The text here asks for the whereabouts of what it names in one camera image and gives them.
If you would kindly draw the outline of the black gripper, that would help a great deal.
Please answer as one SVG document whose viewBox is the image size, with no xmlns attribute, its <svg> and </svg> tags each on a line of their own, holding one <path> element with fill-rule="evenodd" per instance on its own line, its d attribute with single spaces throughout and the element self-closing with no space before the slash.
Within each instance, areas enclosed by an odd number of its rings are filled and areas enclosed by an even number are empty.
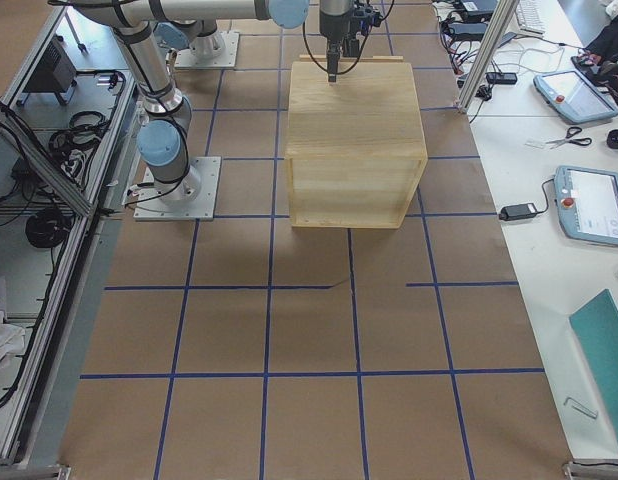
<svg viewBox="0 0 618 480">
<path fill-rule="evenodd" d="M 350 42 L 356 39 L 357 33 L 352 26 L 354 21 L 353 0 L 320 0 L 319 29 L 320 34 L 327 39 L 326 53 L 328 81 L 335 83 L 338 76 L 340 50 L 343 55 L 351 55 Z"/>
</svg>

